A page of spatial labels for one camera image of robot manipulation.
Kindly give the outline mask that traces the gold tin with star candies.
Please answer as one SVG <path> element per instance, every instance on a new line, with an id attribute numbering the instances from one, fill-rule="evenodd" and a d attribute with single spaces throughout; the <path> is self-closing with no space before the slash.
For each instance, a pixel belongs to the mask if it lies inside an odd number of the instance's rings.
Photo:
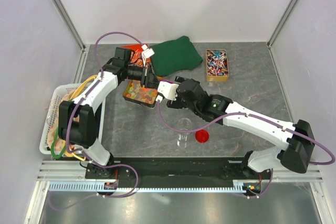
<path id="1" fill-rule="evenodd" d="M 123 98 L 131 103 L 142 105 L 148 108 L 154 108 L 158 92 L 156 89 L 144 88 L 140 81 L 131 80 L 127 85 Z"/>

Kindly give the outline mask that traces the magenta plastic scoop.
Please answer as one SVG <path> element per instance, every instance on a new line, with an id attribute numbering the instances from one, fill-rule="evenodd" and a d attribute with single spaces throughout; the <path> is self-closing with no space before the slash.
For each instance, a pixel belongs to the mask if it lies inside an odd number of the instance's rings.
<path id="1" fill-rule="evenodd" d="M 168 83 L 176 84 L 176 82 L 174 82 L 174 81 L 170 81 L 170 80 L 166 80 L 166 79 L 159 79 L 159 81 L 164 81 L 164 82 L 168 82 Z"/>

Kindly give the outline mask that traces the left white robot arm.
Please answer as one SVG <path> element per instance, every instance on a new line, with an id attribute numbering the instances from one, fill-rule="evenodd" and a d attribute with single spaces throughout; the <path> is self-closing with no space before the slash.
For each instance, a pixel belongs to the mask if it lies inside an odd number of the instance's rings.
<path id="1" fill-rule="evenodd" d="M 159 79 L 145 63 L 136 65 L 135 55 L 131 48 L 118 47 L 83 93 L 59 105 L 58 136 L 65 140 L 67 152 L 81 151 L 97 165 L 97 173 L 103 178 L 114 175 L 115 165 L 113 155 L 99 142 L 100 122 L 96 112 L 124 80 L 138 81 L 149 89 L 159 87 Z"/>

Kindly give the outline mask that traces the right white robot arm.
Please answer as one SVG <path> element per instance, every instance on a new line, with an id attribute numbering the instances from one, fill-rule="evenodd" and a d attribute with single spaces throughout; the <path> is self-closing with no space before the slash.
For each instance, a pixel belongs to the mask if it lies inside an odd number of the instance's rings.
<path id="1" fill-rule="evenodd" d="M 179 83 L 161 81 L 159 92 L 168 100 L 169 108 L 189 109 L 208 123 L 235 127 L 273 144 L 272 148 L 246 154 L 245 162 L 240 166 L 245 178 L 254 178 L 258 173 L 276 167 L 299 174 L 307 171 L 315 147 L 308 122 L 292 123 L 256 113 L 230 98 L 208 94 L 194 79 L 183 78 Z"/>

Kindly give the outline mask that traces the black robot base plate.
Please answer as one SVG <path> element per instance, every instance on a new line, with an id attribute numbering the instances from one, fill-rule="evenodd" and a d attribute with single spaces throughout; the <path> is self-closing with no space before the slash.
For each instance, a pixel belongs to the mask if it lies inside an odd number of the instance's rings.
<path id="1" fill-rule="evenodd" d="M 131 167 L 138 176 L 218 177 L 224 180 L 267 180 L 271 171 L 254 172 L 242 157 L 122 157 L 109 161 L 103 169 L 117 171 L 118 178 L 128 177 Z"/>

